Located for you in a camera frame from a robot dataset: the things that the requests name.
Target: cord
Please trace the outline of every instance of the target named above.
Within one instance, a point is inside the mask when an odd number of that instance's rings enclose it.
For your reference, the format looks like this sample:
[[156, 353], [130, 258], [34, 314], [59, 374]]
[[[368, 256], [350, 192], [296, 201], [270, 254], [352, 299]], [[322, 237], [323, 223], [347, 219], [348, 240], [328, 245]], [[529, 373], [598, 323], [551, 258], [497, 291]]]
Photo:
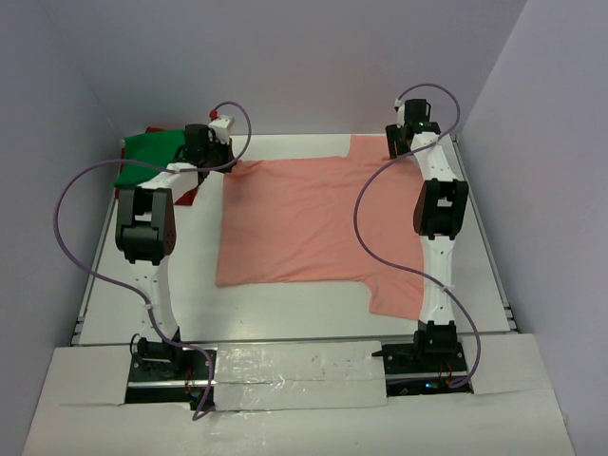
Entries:
[[[208, 171], [218, 171], [219, 169], [223, 169], [224, 167], [228, 167], [228, 166], [232, 166], [234, 163], [236, 163], [241, 157], [242, 155], [245, 153], [245, 151], [247, 150], [247, 147], [249, 147], [249, 143], [251, 141], [251, 137], [252, 137], [252, 128], [251, 128], [251, 121], [249, 119], [249, 115], [247, 114], [247, 112], [245, 111], [245, 109], [240, 105], [237, 104], [235, 102], [223, 102], [218, 104], [218, 106], [216, 107], [216, 109], [225, 106], [225, 105], [234, 105], [236, 107], [238, 107], [241, 112], [243, 113], [243, 115], [245, 116], [245, 120], [247, 122], [247, 129], [248, 129], [248, 133], [247, 133], [247, 141], [245, 142], [245, 145], [243, 147], [243, 149], [241, 150], [241, 152], [238, 154], [238, 156], [236, 158], [234, 158], [233, 160], [231, 160], [230, 162], [222, 165], [222, 166], [215, 166], [215, 167], [210, 167], [210, 168], [198, 168], [198, 169], [191, 169], [191, 171], [198, 171], [198, 172], [208, 172]], [[111, 164], [118, 164], [118, 163], [122, 163], [122, 164], [134, 164], [137, 166], [142, 166], [144, 168], [150, 168], [150, 169], [155, 169], [157, 171], [160, 172], [167, 172], [167, 173], [171, 173], [171, 174], [176, 174], [175, 171], [170, 170], [170, 169], [165, 169], [161, 166], [157, 166], [154, 164], [150, 164], [150, 163], [146, 163], [145, 161], [137, 161], [137, 160], [128, 160], [128, 159], [113, 159], [113, 160], [106, 160], [106, 161], [99, 161], [97, 163], [91, 164], [90, 166], [88, 166], [87, 168], [83, 169], [81, 172], [79, 172], [78, 174], [76, 174], [76, 176], [74, 176], [66, 185], [66, 187], [61, 191], [59, 198], [57, 199], [57, 203], [55, 204], [55, 208], [53, 210], [53, 233], [55, 235], [55, 239], [57, 240], [57, 244], [59, 244], [59, 248], [62, 250], [62, 252], [66, 255], [66, 257], [72, 262], [74, 263], [76, 266], [78, 266], [80, 269], [82, 269], [83, 271], [85, 271], [87, 274], [89, 274], [90, 276], [94, 276], [96, 278], [99, 278], [100, 280], [103, 280], [105, 282], [111, 283], [113, 285], [119, 286], [119, 287], [123, 287], [133, 293], [135, 293], [136, 295], [138, 295], [139, 297], [141, 297], [143, 299], [143, 302], [146, 305], [152, 305], [152, 301], [150, 300], [150, 298], [147, 296], [147, 294], [145, 294], [144, 292], [142, 292], [141, 290], [137, 289], [136, 287], [134, 287], [133, 285], [130, 285], [126, 282], [123, 282], [121, 280], [117, 280], [115, 278], [112, 277], [108, 277], [107, 275], [103, 275], [103, 274], [99, 274], [97, 271], [93, 271], [89, 266], [85, 265], [80, 259], [78, 259], [75, 255], [73, 255], [70, 250], [67, 248], [66, 242], [64, 241], [63, 237], [61, 236], [61, 231], [59, 229], [59, 212], [61, 209], [61, 205], [64, 202], [64, 198], [66, 197], [67, 191], [71, 188], [71, 186], [74, 184], [74, 182], [76, 182], [79, 178], [81, 178], [83, 175], [85, 175], [86, 173], [97, 169], [97, 168], [101, 168], [103, 166], [109, 166]], [[198, 347], [196, 345], [192, 345], [186, 342], [176, 342], [173, 341], [171, 339], [169, 339], [161, 330], [161, 328], [159, 327], [157, 321], [156, 321], [156, 317], [154, 316], [154, 312], [152, 311], [152, 309], [148, 309], [148, 317], [150, 318], [150, 323], [152, 324], [152, 327], [154, 328], [154, 331], [156, 332], [156, 334], [159, 336], [159, 338], [166, 344], [171, 345], [173, 347], [177, 347], [177, 348], [181, 348], [181, 349], [190, 349], [190, 350], [196, 350], [197, 352], [201, 353], [205, 359], [207, 360], [207, 362], [209, 363], [209, 380], [207, 382], [207, 386], [205, 387], [204, 393], [199, 401], [199, 404], [197, 405], [197, 409], [194, 412], [194, 415], [192, 416], [192, 421], [198, 421], [200, 418], [202, 418], [203, 416], [205, 416], [209, 411], [211, 411], [213, 408], [210, 408], [209, 410], [203, 412], [202, 411], [202, 406], [204, 405], [205, 401], [207, 400], [207, 397], [209, 396], [209, 392], [211, 390], [211, 381], [213, 380], [213, 373], [214, 373], [214, 364], [213, 364], [213, 359], [211, 358], [211, 356], [209, 355], [209, 353], [207, 351], [205, 351], [204, 349], [202, 349], [201, 347]]]
[[380, 261], [383, 264], [386, 264], [387, 266], [390, 266], [391, 268], [399, 269], [399, 270], [405, 271], [407, 273], [417, 274], [418, 276], [422, 276], [422, 277], [426, 278], [427, 280], [430, 280], [431, 282], [435, 283], [444, 292], [446, 292], [446, 294], [458, 306], [458, 308], [460, 309], [460, 311], [465, 316], [466, 320], [468, 321], [469, 325], [471, 326], [471, 329], [473, 330], [473, 334], [475, 335], [475, 341], [477, 343], [477, 353], [475, 355], [475, 362], [473, 363], [473, 366], [471, 367], [471, 370], [469, 371], [468, 375], [466, 375], [464, 378], [462, 378], [462, 379], [460, 379], [458, 381], [451, 382], [450, 385], [449, 385], [450, 388], [459, 388], [462, 385], [465, 385], [466, 383], [468, 383], [470, 381], [471, 377], [473, 376], [473, 374], [475, 373], [475, 371], [479, 367], [479, 362], [480, 362], [480, 359], [482, 357], [482, 340], [481, 340], [481, 337], [479, 335], [479, 331], [477, 330], [477, 326], [475, 325], [475, 322], [473, 321], [473, 318], [471, 318], [471, 315], [468, 313], [468, 311], [466, 310], [465, 306], [460, 302], [460, 300], [456, 297], [456, 295], [446, 285], [444, 285], [441, 282], [441, 280], [439, 280], [438, 278], [436, 278], [436, 277], [434, 277], [434, 276], [432, 276], [430, 274], [425, 273], [424, 271], [419, 271], [419, 270], [411, 268], [409, 266], [403, 266], [401, 264], [393, 263], [392, 261], [388, 261], [387, 259], [382, 258], [381, 256], [377, 255], [365, 243], [365, 241], [361, 237], [361, 233], [359, 231], [359, 206], [361, 205], [361, 200], [363, 199], [363, 196], [365, 195], [365, 192], [370, 187], [371, 183], [383, 171], [385, 171], [386, 169], [388, 169], [391, 166], [395, 165], [396, 163], [402, 161], [406, 157], [411, 157], [411, 156], [413, 156], [414, 154], [416, 154], [418, 152], [422, 152], [423, 150], [430, 149], [431, 147], [435, 146], [444, 136], [449, 135], [456, 128], [456, 126], [458, 125], [458, 122], [460, 121], [460, 104], [458, 103], [458, 100], [456, 100], [456, 97], [449, 90], [447, 90], [445, 87], [443, 87], [441, 85], [432, 84], [432, 83], [423, 83], [423, 84], [413, 85], [412, 87], [410, 87], [407, 90], [405, 90], [399, 96], [399, 100], [402, 100], [403, 97], [405, 97], [408, 93], [410, 93], [415, 88], [419, 88], [419, 87], [438, 88], [439, 90], [441, 90], [445, 94], [447, 94], [449, 96], [449, 98], [452, 99], [452, 101], [454, 102], [454, 105], [456, 106], [456, 121], [454, 121], [454, 124], [450, 128], [448, 128], [444, 133], [440, 134], [435, 142], [431, 142], [431, 143], [429, 143], [427, 145], [424, 145], [422, 147], [419, 147], [419, 148], [417, 148], [415, 150], [411, 150], [407, 154], [401, 155], [401, 156], [397, 157], [396, 159], [393, 159], [393, 160], [389, 161], [388, 163], [382, 165], [380, 168], [378, 168], [378, 170], [376, 170], [371, 175], [371, 177], [365, 182], [365, 184], [361, 188], [361, 191], [359, 192], [359, 195], [357, 196], [357, 200], [356, 200], [356, 202], [354, 204], [354, 210], [352, 211], [352, 224], [354, 226], [354, 233], [357, 236], [357, 240], [361, 244], [361, 247], [363, 247], [363, 249], [372, 258], [376, 259], [377, 261]]

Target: wall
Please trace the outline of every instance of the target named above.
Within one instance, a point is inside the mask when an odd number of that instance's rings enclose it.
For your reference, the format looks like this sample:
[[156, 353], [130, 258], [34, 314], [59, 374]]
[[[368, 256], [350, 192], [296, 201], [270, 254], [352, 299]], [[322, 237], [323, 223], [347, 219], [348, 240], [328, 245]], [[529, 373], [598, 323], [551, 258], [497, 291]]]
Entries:
[[608, 446], [608, 3], [529, 0], [463, 131], [516, 319], [578, 455]]
[[[124, 134], [204, 122], [225, 99], [256, 133], [345, 133], [384, 131], [420, 82], [466, 116], [525, 0], [43, 3]], [[451, 124], [449, 99], [429, 98]]]
[[[71, 337], [86, 285], [56, 246], [52, 206], [87, 163], [118, 154], [82, 74], [32, 0], [0, 2], [0, 447], [21, 454], [52, 350]], [[68, 244], [90, 262], [109, 202], [111, 172], [70, 194]]]

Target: pink towel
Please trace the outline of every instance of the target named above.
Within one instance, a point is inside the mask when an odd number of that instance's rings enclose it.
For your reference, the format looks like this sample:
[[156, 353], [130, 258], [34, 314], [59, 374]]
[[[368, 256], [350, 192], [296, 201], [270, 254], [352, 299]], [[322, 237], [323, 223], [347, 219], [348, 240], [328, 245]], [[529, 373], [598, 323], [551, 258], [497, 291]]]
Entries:
[[[357, 194], [387, 159], [384, 138], [353, 136], [347, 157], [240, 162], [224, 175], [217, 285], [362, 281], [370, 312], [418, 319], [423, 279], [368, 256], [352, 228]], [[416, 165], [399, 162], [370, 186], [359, 216], [373, 251], [422, 270], [412, 227], [421, 185]]]

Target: pink fabric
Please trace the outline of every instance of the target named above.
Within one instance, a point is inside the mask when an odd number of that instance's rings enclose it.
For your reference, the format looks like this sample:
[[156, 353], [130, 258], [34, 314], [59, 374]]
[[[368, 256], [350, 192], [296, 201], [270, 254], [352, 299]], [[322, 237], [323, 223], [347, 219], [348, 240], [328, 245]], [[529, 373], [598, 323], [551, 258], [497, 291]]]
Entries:
[[[217, 285], [362, 281], [370, 312], [418, 319], [422, 278], [368, 256], [352, 228], [357, 194], [387, 159], [385, 139], [353, 136], [348, 157], [240, 162], [224, 175]], [[424, 260], [412, 214], [421, 185], [415, 164], [395, 164], [371, 185], [359, 213], [373, 251], [417, 269]]]

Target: green towel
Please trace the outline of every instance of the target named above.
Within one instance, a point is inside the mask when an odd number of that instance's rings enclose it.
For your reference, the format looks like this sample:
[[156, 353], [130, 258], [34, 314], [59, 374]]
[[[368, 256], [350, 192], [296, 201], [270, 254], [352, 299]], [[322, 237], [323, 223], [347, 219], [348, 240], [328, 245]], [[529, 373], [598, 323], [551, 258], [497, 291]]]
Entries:
[[[143, 133], [124, 140], [124, 157], [130, 160], [156, 164], [157, 166], [166, 166], [173, 160], [178, 147], [183, 144], [183, 130]], [[159, 171], [154, 169], [126, 164], [121, 175], [114, 182], [114, 187], [138, 185], [149, 181], [158, 174]]]

